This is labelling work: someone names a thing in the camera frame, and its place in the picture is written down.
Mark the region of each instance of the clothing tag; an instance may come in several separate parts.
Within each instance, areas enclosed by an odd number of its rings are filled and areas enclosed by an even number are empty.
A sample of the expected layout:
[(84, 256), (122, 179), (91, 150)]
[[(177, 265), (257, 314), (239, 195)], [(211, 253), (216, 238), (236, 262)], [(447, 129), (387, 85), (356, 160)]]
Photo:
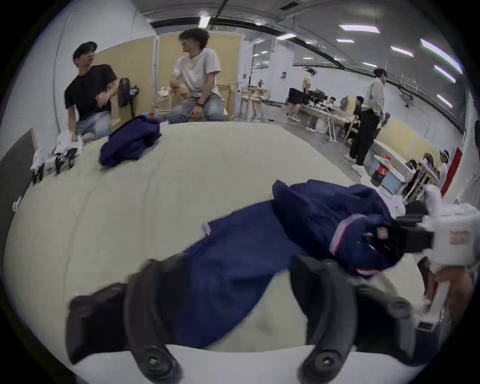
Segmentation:
[(205, 235), (209, 236), (212, 230), (210, 229), (210, 226), (208, 225), (208, 223), (207, 222), (203, 223), (202, 227), (204, 228)]

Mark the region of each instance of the white t-shirt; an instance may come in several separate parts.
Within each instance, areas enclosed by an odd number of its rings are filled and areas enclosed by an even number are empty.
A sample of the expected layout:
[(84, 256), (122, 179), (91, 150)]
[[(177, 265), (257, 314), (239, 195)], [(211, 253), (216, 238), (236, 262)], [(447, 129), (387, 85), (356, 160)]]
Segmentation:
[[(200, 97), (207, 82), (207, 73), (216, 75), (221, 70), (216, 52), (213, 49), (204, 48), (200, 55), (193, 59), (190, 59), (189, 54), (179, 58), (173, 74), (183, 76), (185, 84), (190, 90), (190, 97)], [(213, 86), (212, 93), (220, 95), (216, 85)]]
[(439, 177), (439, 180), (438, 180), (438, 187), (440, 189), (442, 189), (442, 187), (445, 184), (445, 180), (447, 178), (447, 172), (448, 172), (447, 164), (445, 164), (445, 163), (440, 164), (439, 167), (438, 167), (438, 171), (440, 172), (440, 177)]

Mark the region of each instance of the navy blue jacket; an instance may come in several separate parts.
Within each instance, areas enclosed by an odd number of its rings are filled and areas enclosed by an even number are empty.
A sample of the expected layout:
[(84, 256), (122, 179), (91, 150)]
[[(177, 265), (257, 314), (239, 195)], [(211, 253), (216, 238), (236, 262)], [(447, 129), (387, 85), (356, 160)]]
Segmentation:
[(315, 180), (288, 187), (277, 180), (273, 195), (209, 223), (210, 234), (185, 251), (191, 291), (177, 313), (174, 344), (204, 348), (219, 340), (297, 253), (333, 258), (350, 274), (365, 277), (398, 261), (369, 240), (377, 227), (391, 223), (375, 190)]
[(100, 149), (100, 164), (114, 167), (123, 160), (138, 160), (147, 147), (160, 137), (160, 122), (146, 116), (137, 116), (126, 122)]

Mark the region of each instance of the white shirt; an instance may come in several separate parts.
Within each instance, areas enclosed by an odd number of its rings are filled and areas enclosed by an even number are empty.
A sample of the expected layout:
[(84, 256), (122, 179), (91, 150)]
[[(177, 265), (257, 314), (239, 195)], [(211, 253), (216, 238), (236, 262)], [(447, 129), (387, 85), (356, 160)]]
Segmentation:
[[(207, 83), (207, 73), (216, 75), (221, 71), (220, 61), (216, 52), (213, 49), (204, 48), (193, 59), (190, 59), (189, 54), (179, 58), (173, 70), (173, 75), (183, 76), (185, 84), (190, 90), (190, 97), (200, 97), (202, 89)], [(220, 95), (216, 85), (213, 86), (211, 93)]]
[(440, 164), (438, 167), (438, 171), (440, 172), (438, 187), (442, 189), (442, 187), (445, 184), (445, 180), (447, 178), (447, 173), (448, 173), (447, 164), (445, 163)]
[(375, 77), (367, 90), (362, 110), (373, 109), (375, 115), (382, 117), (384, 111), (384, 85), (379, 77)]

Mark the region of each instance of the blue jeans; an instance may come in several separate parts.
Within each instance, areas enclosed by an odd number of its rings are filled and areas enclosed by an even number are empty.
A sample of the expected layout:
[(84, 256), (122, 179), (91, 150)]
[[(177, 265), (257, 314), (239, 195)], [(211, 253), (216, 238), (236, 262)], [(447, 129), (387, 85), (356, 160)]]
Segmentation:
[[(197, 104), (199, 97), (190, 97), (172, 109), (168, 116), (170, 124), (186, 123), (190, 120), (192, 109)], [(204, 118), (207, 121), (223, 121), (223, 101), (219, 95), (211, 94), (204, 103)]]
[(93, 133), (95, 139), (108, 136), (112, 126), (110, 112), (103, 111), (94, 113), (83, 121), (77, 121), (77, 135), (83, 136), (86, 133)]

